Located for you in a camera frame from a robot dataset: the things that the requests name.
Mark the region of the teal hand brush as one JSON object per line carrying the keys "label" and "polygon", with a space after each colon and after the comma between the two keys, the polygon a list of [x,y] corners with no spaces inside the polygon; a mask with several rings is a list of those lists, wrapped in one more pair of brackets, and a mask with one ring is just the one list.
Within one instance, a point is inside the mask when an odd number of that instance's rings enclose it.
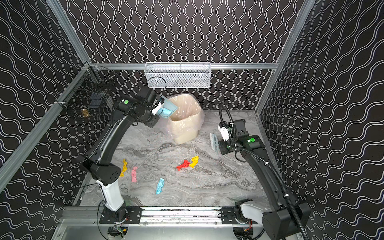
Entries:
{"label": "teal hand brush", "polygon": [[219,153],[220,152],[219,140],[218,140],[218,137],[213,133],[210,133],[210,143],[211,143],[212,150]]}

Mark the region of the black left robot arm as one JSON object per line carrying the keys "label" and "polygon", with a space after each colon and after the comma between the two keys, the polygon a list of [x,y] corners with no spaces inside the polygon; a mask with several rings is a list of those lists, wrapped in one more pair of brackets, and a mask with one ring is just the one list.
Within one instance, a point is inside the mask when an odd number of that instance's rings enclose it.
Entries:
{"label": "black left robot arm", "polygon": [[127,213],[118,184],[122,170],[112,164],[113,155],[129,127],[137,123],[150,128],[155,126],[159,120],[155,108],[161,106],[161,103],[161,96],[148,87],[143,87],[134,97],[119,97],[113,105],[111,119],[99,139],[84,157],[80,157],[80,164],[102,190],[106,213],[116,223],[124,222]]}

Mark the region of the teal dustpan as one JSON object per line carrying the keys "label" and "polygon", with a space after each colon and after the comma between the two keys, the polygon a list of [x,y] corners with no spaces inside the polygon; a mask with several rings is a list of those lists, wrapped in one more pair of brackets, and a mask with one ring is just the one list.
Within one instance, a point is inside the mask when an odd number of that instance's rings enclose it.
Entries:
{"label": "teal dustpan", "polygon": [[161,107],[157,112],[157,115],[162,118],[169,118],[179,108],[171,100],[165,98],[164,96],[161,97],[160,103],[161,103]]}

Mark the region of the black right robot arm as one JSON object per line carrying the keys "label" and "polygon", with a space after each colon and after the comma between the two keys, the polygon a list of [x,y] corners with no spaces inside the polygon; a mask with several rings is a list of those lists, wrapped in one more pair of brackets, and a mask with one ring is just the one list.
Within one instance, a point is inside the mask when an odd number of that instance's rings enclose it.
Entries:
{"label": "black right robot arm", "polygon": [[229,113],[227,107],[219,110],[220,123],[218,129],[222,140],[218,146],[222,155],[241,154],[238,159],[248,164],[255,172],[269,201],[269,207],[263,208],[251,199],[237,201],[233,213],[221,212],[222,220],[234,219],[240,224],[260,224],[262,233],[272,240],[283,240],[294,234],[301,233],[304,240],[309,239],[306,225],[311,214],[311,208],[305,202],[299,203],[297,198],[288,190],[278,170],[269,158],[266,146],[257,135],[250,135],[246,130],[244,119],[224,121],[223,112]]}

